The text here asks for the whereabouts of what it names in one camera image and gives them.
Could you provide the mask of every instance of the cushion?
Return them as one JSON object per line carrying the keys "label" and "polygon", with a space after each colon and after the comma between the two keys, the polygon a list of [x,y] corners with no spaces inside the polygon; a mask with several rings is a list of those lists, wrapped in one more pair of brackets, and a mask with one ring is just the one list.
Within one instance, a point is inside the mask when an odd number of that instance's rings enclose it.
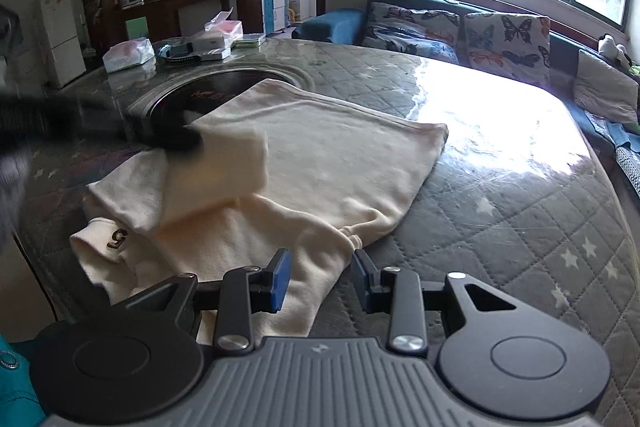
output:
{"label": "cushion", "polygon": [[384,2],[371,3],[367,27],[392,26],[420,34],[421,38],[444,42],[456,50],[460,16],[444,10],[409,10]]}
{"label": "cushion", "polygon": [[[362,45],[367,48],[435,58],[443,62],[458,64],[454,48],[458,28],[453,20],[460,22],[457,15],[428,10],[407,10],[385,3],[372,3],[367,19]],[[440,20],[428,30],[424,23]]]}
{"label": "cushion", "polygon": [[548,17],[528,14],[465,15],[471,67],[535,86],[548,86],[550,24]]}
{"label": "cushion", "polygon": [[578,107],[638,131],[638,84],[626,74],[584,50],[578,56],[574,83]]}

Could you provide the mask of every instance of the sofa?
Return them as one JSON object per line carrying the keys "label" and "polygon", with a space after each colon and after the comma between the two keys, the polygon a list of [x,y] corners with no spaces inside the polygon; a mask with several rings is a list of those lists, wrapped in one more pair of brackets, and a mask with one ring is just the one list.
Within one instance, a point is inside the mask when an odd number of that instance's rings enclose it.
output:
{"label": "sofa", "polygon": [[[332,42],[334,44],[360,45],[366,28],[367,13],[373,2],[383,2],[415,10],[446,10],[457,13],[461,16],[461,19],[468,13],[491,11],[455,0],[367,0],[366,11],[345,8],[325,13],[298,26],[293,31],[292,38]],[[464,31],[465,29],[461,24],[458,35],[459,41],[465,39]],[[597,133],[586,113],[574,103],[574,80],[578,71],[580,50],[596,55],[596,57],[609,63],[609,65],[616,67],[615,64],[598,55],[591,48],[558,33],[550,32],[550,85],[547,89],[564,102],[587,140],[598,153],[598,156],[602,160],[609,162],[615,153],[614,145]],[[464,65],[465,61],[460,60],[460,63]],[[624,71],[624,73],[635,79],[628,72]]]}

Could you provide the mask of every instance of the white refrigerator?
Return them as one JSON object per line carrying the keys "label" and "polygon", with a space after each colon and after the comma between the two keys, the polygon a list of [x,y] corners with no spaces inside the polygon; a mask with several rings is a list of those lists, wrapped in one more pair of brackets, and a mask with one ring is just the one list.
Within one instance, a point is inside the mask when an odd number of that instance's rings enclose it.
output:
{"label": "white refrigerator", "polygon": [[41,46],[49,80],[63,87],[86,71],[71,0],[39,0]]}

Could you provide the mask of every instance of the orange butterfly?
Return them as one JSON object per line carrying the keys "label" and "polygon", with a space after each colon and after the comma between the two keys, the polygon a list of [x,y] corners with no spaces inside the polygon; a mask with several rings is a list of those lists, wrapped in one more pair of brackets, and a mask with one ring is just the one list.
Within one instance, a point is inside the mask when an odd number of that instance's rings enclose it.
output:
{"label": "orange butterfly", "polygon": [[434,31],[426,30],[426,35],[427,37],[435,41],[444,42],[445,44],[448,44],[451,47],[453,47],[453,44],[456,42],[456,39],[450,33],[445,33],[444,35],[441,35]]}
{"label": "orange butterfly", "polygon": [[473,58],[476,64],[482,64],[485,60],[487,63],[495,62],[501,68],[504,67],[504,61],[502,60],[502,55],[494,53],[494,52],[470,52],[469,55]]}
{"label": "orange butterfly", "polygon": [[541,17],[540,24],[542,24],[542,35],[544,38],[547,38],[549,36],[549,30],[551,29],[551,20],[546,17]]}

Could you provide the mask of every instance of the blue cabinet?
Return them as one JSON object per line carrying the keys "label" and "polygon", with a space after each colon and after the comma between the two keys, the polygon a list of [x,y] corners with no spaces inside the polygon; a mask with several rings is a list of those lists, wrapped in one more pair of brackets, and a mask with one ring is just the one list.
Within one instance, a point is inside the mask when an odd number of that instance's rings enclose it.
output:
{"label": "blue cabinet", "polygon": [[289,26],[289,0],[262,0],[262,23],[267,35]]}

